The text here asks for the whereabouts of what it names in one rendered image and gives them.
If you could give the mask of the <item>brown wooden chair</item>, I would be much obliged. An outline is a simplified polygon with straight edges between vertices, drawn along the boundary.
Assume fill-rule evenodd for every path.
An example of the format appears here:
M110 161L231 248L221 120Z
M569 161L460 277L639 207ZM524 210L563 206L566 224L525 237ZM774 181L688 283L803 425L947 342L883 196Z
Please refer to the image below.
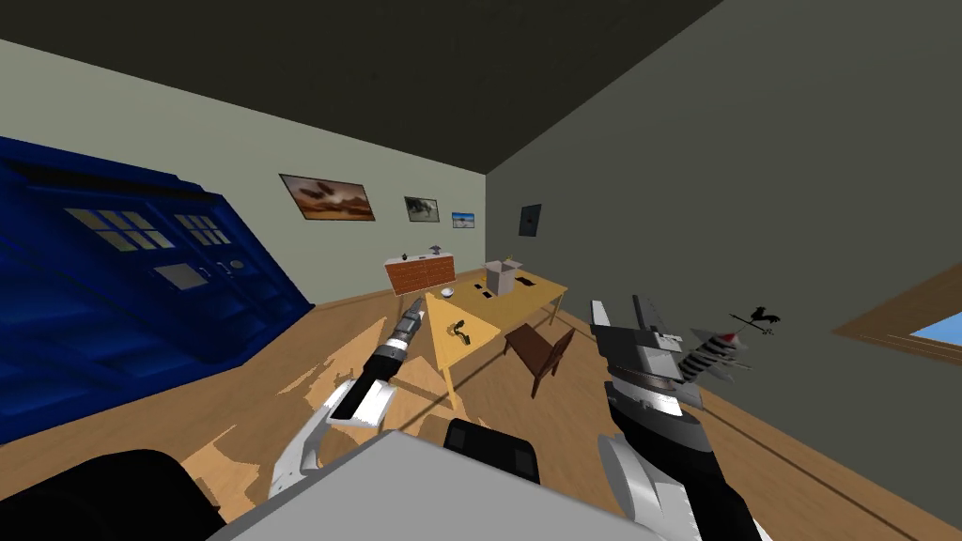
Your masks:
M534 327L524 324L505 337L503 355L506 355L508 350L513 349L534 378L531 391L532 399L535 397L542 380L548 374L552 376L557 374L559 363L574 334L574 328L569 328L568 332L552 344L538 334Z

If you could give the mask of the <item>wooden framed window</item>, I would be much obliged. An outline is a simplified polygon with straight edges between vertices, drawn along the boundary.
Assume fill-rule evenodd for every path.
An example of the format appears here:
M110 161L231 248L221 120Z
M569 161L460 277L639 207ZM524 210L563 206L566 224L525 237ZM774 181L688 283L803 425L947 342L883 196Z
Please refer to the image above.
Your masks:
M962 314L962 262L835 328L834 334L962 366L962 345L918 335Z

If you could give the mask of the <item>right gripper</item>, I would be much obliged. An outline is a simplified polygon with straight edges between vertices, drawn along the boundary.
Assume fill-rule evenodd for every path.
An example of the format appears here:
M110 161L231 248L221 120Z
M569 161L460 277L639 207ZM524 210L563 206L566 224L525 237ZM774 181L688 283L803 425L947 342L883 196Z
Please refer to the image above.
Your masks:
M649 298L634 294L632 301L639 327L646 330L610 326L603 302L591 301L590 330L596 338L599 354L609 366L683 382L677 364L677 357L683 352L683 339L662 333L667 331L667 326Z

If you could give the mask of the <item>striped rooster weathervane ornament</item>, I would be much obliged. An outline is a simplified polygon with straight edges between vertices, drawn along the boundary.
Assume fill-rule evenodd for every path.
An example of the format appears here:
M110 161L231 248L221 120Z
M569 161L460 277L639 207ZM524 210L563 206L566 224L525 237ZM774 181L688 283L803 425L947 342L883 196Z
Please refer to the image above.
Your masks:
M725 366L753 370L750 364L738 359L740 352L747 349L747 346L740 341L739 333L748 327L753 327L763 335L773 335L770 325L781 320L779 316L769 313L765 306L757 306L747 317L735 314L730 314L730 317L742 323L742 327L737 331L718 333L692 328L692 333L701 344L690 350L677 364L685 383L694 383L705 372L717 379L733 382L733 377L724 370Z

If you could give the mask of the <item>large blue police box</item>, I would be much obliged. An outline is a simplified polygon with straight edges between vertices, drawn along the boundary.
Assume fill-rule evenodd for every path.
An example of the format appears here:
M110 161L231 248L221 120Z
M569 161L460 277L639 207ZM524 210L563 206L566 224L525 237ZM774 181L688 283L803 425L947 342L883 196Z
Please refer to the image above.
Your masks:
M0 445L236 368L309 310L222 195L0 136Z

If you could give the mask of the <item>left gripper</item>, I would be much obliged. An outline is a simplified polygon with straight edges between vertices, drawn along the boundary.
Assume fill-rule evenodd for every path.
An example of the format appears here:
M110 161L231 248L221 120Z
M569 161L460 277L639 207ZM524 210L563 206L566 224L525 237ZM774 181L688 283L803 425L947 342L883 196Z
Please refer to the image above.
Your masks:
M424 317L423 308L424 298L418 297L407 309L395 326L394 339L402 342L410 342L422 326Z

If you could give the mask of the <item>yellow wooden table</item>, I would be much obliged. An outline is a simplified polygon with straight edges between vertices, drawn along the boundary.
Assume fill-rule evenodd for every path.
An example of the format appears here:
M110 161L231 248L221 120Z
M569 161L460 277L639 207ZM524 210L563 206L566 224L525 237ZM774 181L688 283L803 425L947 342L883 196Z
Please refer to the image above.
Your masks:
M464 272L446 286L426 289L424 301L436 365L445 380L453 410L459 408L459 402L452 366L514 331L549 304L552 323L566 290L565 286L518 270L512 291L497 296L488 289L487 272L483 269Z

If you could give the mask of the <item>brown desert landscape picture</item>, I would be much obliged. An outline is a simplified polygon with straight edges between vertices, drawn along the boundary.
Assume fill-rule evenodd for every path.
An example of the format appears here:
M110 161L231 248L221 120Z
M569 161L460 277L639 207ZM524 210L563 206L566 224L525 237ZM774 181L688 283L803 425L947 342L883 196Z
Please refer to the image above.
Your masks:
M279 175L305 220L373 222L375 216L361 184Z

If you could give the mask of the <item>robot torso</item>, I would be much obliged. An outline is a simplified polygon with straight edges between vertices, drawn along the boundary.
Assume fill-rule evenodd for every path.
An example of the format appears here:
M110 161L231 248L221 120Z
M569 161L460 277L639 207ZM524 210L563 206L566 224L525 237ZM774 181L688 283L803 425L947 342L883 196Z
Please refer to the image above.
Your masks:
M626 518L389 430L319 465L310 419L264 503L209 541L663 541Z

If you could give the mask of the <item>brick red dresser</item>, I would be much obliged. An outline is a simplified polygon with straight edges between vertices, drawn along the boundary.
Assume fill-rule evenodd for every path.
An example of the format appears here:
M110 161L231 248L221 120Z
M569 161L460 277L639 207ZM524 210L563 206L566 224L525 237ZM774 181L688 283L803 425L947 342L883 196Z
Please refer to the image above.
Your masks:
M455 259L432 246L428 255L403 255L384 264L391 288L396 296L422 291L456 280Z

